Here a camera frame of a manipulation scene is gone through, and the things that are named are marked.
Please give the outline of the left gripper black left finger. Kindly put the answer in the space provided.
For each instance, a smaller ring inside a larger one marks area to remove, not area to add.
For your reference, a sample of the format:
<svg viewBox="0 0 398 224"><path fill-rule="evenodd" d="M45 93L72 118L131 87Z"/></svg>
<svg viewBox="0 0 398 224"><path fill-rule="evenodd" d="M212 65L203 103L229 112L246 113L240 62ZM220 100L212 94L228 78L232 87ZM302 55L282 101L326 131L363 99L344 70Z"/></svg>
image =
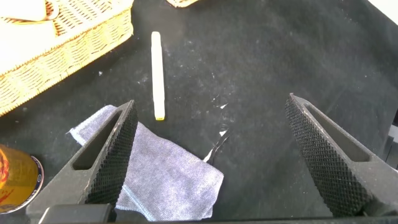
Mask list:
<svg viewBox="0 0 398 224"><path fill-rule="evenodd" d="M38 218L54 205L115 206L126 178L137 123L133 100L116 108L31 201L26 208L27 216Z"/></svg>

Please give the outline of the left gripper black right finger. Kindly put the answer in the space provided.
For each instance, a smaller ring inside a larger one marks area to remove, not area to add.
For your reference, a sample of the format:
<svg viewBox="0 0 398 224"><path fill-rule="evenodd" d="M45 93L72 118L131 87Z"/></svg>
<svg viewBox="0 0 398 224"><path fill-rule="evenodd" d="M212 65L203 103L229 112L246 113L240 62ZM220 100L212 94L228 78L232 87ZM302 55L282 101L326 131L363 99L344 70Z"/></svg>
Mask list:
<svg viewBox="0 0 398 224"><path fill-rule="evenodd" d="M397 215L397 171L304 98L285 114L324 203L336 217Z"/></svg>

